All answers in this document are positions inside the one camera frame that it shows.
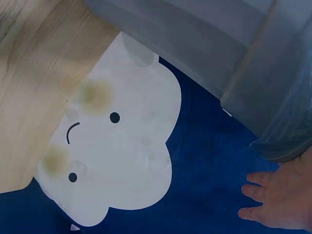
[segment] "blue rug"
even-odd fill
[[[274,171],[277,165],[249,150],[255,136],[227,115],[218,99],[165,60],[159,62],[175,74],[182,93],[180,115],[166,143],[172,182],[164,198],[142,210],[110,208],[100,224],[86,228],[73,222],[33,179],[24,190],[0,195],[0,233],[306,233],[238,218],[239,208],[259,205],[240,191],[246,174]],[[70,231],[71,224],[80,230]]]

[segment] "light wood surface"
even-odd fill
[[[25,188],[118,30],[83,0],[0,1],[0,193]]]

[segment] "frown mouth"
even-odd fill
[[[67,130],[67,133],[66,133],[66,139],[67,139],[67,143],[70,144],[69,142],[69,132],[70,130],[72,130],[74,127],[78,126],[80,123],[77,122],[77,123],[74,123],[72,126],[69,127],[69,129]]]

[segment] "rosy cheek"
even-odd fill
[[[88,80],[78,92],[77,103],[86,114],[98,116],[106,113],[113,102],[113,87],[107,80]]]
[[[42,158],[42,165],[50,177],[63,176],[68,167],[69,156],[60,145],[50,145]]]

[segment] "black dot eye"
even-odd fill
[[[111,119],[112,123],[118,123],[120,120],[120,116],[116,112],[112,112],[111,115],[109,116],[109,118]]]
[[[69,179],[69,181],[72,182],[72,183],[76,182],[76,180],[77,180],[77,175],[76,175],[76,173],[71,172],[71,173],[69,174],[69,176],[68,176],[68,179]]]

